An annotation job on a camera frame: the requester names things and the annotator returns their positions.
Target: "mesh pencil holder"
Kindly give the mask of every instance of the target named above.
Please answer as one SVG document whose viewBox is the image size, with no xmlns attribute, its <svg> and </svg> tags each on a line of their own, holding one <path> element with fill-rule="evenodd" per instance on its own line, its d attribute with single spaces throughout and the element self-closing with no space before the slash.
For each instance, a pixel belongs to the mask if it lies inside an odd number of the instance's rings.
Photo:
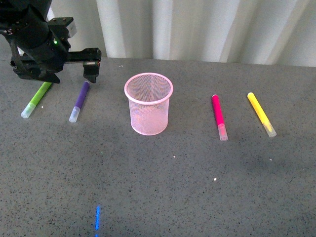
<svg viewBox="0 0 316 237">
<path fill-rule="evenodd" d="M 141 73 L 130 78 L 124 87 L 129 101 L 131 125 L 142 135 L 156 135 L 168 125 L 171 81 L 157 73 Z"/>
</svg>

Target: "robotic arm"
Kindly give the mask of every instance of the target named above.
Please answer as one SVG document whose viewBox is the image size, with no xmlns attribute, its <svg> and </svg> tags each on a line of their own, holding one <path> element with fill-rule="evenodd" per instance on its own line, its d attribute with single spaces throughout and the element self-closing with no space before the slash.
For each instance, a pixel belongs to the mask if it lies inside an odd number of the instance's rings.
<svg viewBox="0 0 316 237">
<path fill-rule="evenodd" d="M 69 52 L 76 33 L 73 17 L 45 21 L 52 0 L 0 0 L 0 34 L 9 42 L 13 71 L 22 79 L 59 83 L 65 63 L 83 62 L 83 76 L 95 83 L 101 51 Z M 18 47 L 23 50 L 20 56 Z"/>
</svg>

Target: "speckled countertop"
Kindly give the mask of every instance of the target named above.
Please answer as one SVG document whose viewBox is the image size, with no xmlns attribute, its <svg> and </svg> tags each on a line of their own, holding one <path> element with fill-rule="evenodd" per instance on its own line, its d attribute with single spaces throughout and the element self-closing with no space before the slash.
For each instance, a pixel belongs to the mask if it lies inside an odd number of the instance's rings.
<svg viewBox="0 0 316 237">
<path fill-rule="evenodd" d="M 9 59 L 0 56 L 0 236 L 316 236 L 316 68 L 103 58 L 71 124 L 82 65 L 65 65 L 23 119 L 41 83 L 19 79 Z M 174 85 L 169 125 L 156 136 L 130 126 L 123 87 L 143 72 Z"/>
</svg>

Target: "marker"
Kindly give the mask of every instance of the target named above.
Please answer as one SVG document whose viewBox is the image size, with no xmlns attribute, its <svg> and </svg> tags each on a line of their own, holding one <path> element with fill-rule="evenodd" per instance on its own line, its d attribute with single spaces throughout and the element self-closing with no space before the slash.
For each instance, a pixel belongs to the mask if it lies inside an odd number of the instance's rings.
<svg viewBox="0 0 316 237">
<path fill-rule="evenodd" d="M 25 109 L 21 113 L 21 117 L 27 119 L 31 115 L 31 113 L 35 109 L 36 105 L 38 105 L 38 103 L 40 102 L 42 97 L 45 95 L 47 90 L 50 88 L 51 84 L 52 84 L 51 82 L 44 82 L 43 85 L 41 85 L 39 90 L 36 92 L 36 94 L 33 96 L 31 101 L 28 103 L 28 105 L 25 107 Z"/>
<path fill-rule="evenodd" d="M 225 128 L 224 117 L 222 114 L 221 104 L 219 102 L 219 98 L 217 95 L 212 96 L 212 102 L 213 102 L 214 114 L 215 114 L 215 118 L 217 122 L 219 138 L 221 141 L 227 141 L 228 136 L 227 136 L 227 131 Z"/>
<path fill-rule="evenodd" d="M 250 92 L 250 93 L 248 93 L 247 97 L 248 97 L 250 103 L 252 104 L 252 107 L 256 111 L 262 125 L 264 126 L 265 130 L 267 131 L 269 137 L 275 137 L 277 135 L 277 133 L 276 133 L 275 129 L 272 127 L 268 117 L 266 116 L 265 112 L 261 108 L 255 95 L 252 92 Z"/>
<path fill-rule="evenodd" d="M 95 215 L 95 230 L 99 229 L 99 218 L 100 218 L 100 206 L 97 206 L 97 211 Z"/>
<path fill-rule="evenodd" d="M 69 122 L 77 122 L 78 115 L 79 115 L 80 110 L 82 108 L 82 105 L 83 105 L 85 96 L 87 95 L 87 92 L 89 90 L 89 87 L 90 87 L 89 82 L 85 81 L 82 85 L 80 94 L 79 94 L 78 99 L 75 103 L 73 111 L 69 117 Z"/>
</svg>

